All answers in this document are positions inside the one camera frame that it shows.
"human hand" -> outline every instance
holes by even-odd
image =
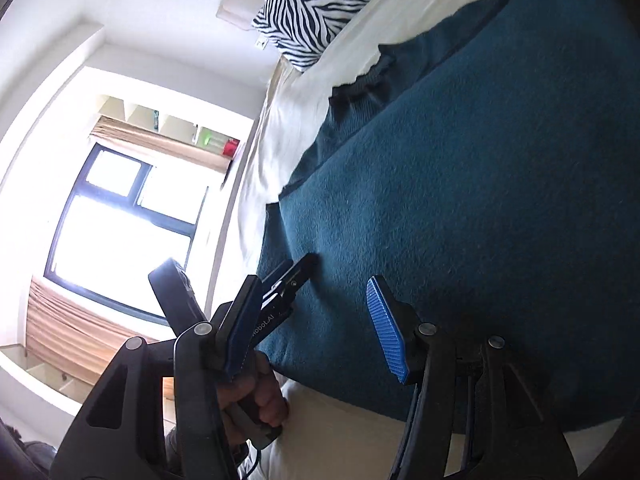
[[[276,428],[289,415],[287,401],[282,396],[278,380],[271,369],[269,360],[262,352],[255,352],[255,374],[243,372],[231,383],[218,384],[218,404],[225,425],[226,439],[229,445],[239,446],[247,437],[233,423],[224,409],[232,402],[244,399],[253,392],[255,403],[259,407],[260,420]]]

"pillow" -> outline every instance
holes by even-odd
[[[368,1],[267,0],[254,27],[304,72]]]

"window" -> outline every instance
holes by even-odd
[[[45,277],[166,324],[147,275],[169,257],[187,266],[207,189],[190,175],[96,144],[66,201]]]

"curtain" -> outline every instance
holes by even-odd
[[[98,142],[105,143],[108,148],[122,150],[153,165],[156,165],[158,156],[164,155],[226,173],[231,163],[231,158],[228,156],[217,155],[105,116],[100,117],[91,135]]]
[[[44,278],[31,279],[26,349],[59,370],[95,384],[124,342],[137,335],[63,296]],[[173,398],[172,378],[164,380],[162,392]]]

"electrical socket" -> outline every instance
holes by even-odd
[[[260,33],[258,39],[255,40],[254,47],[258,48],[259,50],[264,50],[264,48],[267,46],[267,41],[269,41],[269,39],[263,33]]]

